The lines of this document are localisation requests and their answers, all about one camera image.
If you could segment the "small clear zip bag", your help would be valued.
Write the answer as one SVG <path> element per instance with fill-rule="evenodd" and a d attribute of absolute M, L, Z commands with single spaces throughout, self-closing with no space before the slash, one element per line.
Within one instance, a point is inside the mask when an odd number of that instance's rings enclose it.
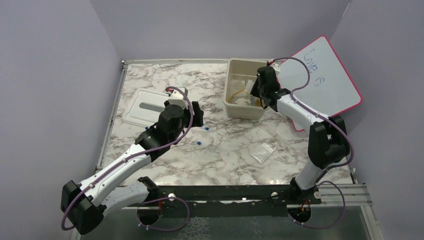
<path fill-rule="evenodd" d="M 246 92 L 246 98 L 250 97 L 254 84 L 255 84 L 255 82 L 251 79 L 246 81 L 245 89 L 244 89 L 244 91 Z"/>

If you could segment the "amber rubber tubing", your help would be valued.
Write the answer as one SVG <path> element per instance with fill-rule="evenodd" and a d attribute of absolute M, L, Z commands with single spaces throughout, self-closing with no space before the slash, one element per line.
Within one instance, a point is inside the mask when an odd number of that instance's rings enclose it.
<path fill-rule="evenodd" d="M 246 92 L 242 89 L 239 90 L 232 95 L 230 95 L 227 99 L 229 104 L 239 104 L 246 97 Z"/>

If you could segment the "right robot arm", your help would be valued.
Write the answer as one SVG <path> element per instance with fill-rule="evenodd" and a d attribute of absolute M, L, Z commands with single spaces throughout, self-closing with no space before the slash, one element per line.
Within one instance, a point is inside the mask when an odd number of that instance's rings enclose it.
<path fill-rule="evenodd" d="M 298 123 L 308 133 L 309 161 L 290 182 L 289 199 L 300 204 L 309 196 L 327 171 L 340 167 L 340 161 L 353 156 L 354 151 L 346 134 L 344 119 L 316 112 L 297 99 L 291 91 L 281 88 L 273 67 L 257 69 L 256 80 L 250 94 L 261 99 L 266 108 L 285 115 Z"/>

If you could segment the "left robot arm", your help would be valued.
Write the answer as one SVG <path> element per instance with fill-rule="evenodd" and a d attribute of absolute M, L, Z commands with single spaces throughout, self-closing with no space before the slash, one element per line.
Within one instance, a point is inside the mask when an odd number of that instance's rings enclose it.
<path fill-rule="evenodd" d="M 155 203 L 156 186 L 149 178 L 126 187 L 119 185 L 169 151 L 192 127 L 203 126 L 203 116 L 196 101 L 186 108 L 166 101 L 157 123 L 142 132 L 118 159 L 80 183 L 71 180 L 63 186 L 61 228 L 85 235 L 115 211 L 136 203 Z"/>

